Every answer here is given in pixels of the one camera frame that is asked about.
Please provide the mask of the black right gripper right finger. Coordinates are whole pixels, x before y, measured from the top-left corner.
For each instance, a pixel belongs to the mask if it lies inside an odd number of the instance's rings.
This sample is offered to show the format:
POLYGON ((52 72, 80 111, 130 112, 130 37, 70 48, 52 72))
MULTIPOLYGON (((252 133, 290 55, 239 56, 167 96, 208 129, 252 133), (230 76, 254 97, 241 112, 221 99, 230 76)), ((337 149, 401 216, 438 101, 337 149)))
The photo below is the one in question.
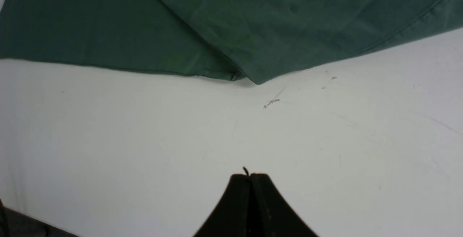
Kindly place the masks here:
POLYGON ((264 173, 250 176, 250 236, 317 237, 264 173))

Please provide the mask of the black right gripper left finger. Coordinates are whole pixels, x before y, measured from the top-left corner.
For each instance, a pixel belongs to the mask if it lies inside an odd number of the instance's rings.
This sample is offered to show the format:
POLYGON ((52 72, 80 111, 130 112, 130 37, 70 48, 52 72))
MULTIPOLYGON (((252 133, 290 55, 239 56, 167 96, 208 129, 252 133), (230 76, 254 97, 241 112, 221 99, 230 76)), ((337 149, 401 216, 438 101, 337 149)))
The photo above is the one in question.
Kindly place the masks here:
POLYGON ((250 179, 233 174, 225 191, 195 237, 246 237, 250 179))

